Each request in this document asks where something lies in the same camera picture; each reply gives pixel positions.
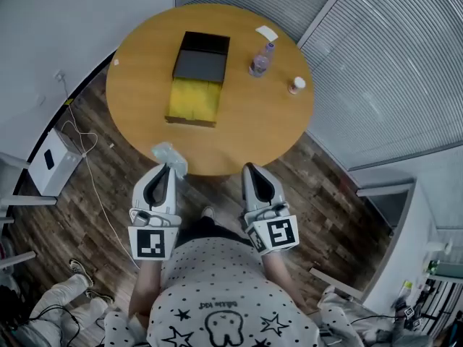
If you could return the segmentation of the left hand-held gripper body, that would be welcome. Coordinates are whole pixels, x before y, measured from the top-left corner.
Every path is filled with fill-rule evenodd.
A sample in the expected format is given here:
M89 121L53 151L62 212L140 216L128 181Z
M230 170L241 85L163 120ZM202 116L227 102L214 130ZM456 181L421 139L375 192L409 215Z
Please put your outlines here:
M134 260L164 261L176 246L181 218L178 215L132 208L128 227Z

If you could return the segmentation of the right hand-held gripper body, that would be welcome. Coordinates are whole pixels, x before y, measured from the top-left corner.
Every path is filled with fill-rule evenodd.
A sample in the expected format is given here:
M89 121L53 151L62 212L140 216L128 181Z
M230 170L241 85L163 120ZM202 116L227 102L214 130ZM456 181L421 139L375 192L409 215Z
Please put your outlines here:
M259 255L281 252L299 244L297 217L290 214L287 202L245 213L242 223Z

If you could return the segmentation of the black box with yellow tray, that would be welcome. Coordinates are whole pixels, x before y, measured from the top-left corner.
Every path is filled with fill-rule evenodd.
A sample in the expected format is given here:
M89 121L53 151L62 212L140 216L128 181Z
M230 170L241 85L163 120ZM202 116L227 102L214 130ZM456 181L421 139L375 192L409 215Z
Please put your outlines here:
M187 31L172 71L165 120L214 128L226 74L230 38Z

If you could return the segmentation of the person's right forearm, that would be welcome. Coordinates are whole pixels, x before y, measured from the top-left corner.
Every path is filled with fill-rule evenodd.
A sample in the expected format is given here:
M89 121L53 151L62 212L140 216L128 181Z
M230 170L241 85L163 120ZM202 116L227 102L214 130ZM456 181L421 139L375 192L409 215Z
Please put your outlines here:
M307 313L307 304L293 277L288 271L280 252L270 252L261 257L266 278L282 288L303 312Z

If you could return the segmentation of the person's left forearm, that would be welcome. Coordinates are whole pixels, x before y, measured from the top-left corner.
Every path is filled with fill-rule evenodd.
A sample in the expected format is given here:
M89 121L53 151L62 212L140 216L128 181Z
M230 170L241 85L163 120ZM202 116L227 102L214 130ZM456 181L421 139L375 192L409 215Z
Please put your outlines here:
M129 302L128 316L149 317L153 303L161 292L162 261L143 260Z

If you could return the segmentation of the white box appliance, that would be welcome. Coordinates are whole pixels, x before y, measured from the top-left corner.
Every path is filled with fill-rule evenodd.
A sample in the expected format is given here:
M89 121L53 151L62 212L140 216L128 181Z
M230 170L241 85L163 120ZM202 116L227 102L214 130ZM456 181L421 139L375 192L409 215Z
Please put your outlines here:
M28 173L42 196L58 197L82 160L73 141L52 129L30 163Z

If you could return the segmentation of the white dotted star-print shirt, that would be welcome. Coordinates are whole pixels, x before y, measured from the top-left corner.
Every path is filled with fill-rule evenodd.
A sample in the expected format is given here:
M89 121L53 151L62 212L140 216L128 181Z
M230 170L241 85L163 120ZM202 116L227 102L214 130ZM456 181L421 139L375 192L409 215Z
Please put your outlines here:
M189 241L161 266L161 292L144 300L148 324L105 320L104 347L362 347L338 309L314 323L264 275L257 252L225 238Z

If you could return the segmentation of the small white-capped jar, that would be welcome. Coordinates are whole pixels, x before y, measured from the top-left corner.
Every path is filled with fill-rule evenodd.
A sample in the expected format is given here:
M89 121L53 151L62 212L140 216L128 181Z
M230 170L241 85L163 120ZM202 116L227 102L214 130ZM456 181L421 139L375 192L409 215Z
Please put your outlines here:
M290 83L290 85L288 86L288 91L291 94L295 95L301 90L305 89L305 87L306 87L306 81L301 77L295 77Z

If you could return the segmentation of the white desk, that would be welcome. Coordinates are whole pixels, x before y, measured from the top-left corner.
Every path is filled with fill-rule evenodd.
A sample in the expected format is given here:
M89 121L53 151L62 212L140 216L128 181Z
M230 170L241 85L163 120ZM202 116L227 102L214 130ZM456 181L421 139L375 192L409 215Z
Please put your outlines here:
M451 235L463 229L463 223L456 222L463 218L462 184L445 189L442 184L432 187L416 180L357 190L357 196L367 198L391 198L402 193L405 202L390 244L363 290L348 286L314 267L310 269L311 275L378 314L391 312L393 301L407 281L412 283L408 300L416 301L428 279L426 269L430 261L440 254L448 254L453 241Z

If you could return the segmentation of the clear plastic water bottle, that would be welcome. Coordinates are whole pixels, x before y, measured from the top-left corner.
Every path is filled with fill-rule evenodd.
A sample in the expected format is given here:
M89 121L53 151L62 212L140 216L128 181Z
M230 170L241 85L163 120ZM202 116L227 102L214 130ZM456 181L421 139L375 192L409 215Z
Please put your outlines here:
M269 68L275 51L275 45L272 42L266 44L251 61L249 73L253 77L262 77Z

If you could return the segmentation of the white paper sheet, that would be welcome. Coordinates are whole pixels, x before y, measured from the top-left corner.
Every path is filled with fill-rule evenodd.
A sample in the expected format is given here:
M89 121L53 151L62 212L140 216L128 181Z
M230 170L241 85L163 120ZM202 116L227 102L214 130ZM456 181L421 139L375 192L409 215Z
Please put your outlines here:
M274 42L279 37L274 30L266 25L256 28L255 31L260 33L268 42Z

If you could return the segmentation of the white metal desk frame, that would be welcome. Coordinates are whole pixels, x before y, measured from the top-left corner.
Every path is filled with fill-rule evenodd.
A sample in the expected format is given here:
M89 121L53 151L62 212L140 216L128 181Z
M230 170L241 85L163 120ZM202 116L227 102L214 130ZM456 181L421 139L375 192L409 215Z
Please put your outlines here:
M16 158L12 155L0 152L0 161L8 166L18 168L20 171L28 170L30 164L23 159ZM43 197L35 195L5 195L0 197L0 207L3 206L40 206L40 205L55 205L55 197ZM18 255L8 257L6 252L3 252L3 246L1 242L1 231L3 225L6 223L13 223L14 219L11 218L0 218L0 272L8 267L14 267L22 262L32 260L36 257L34 251L25 252Z

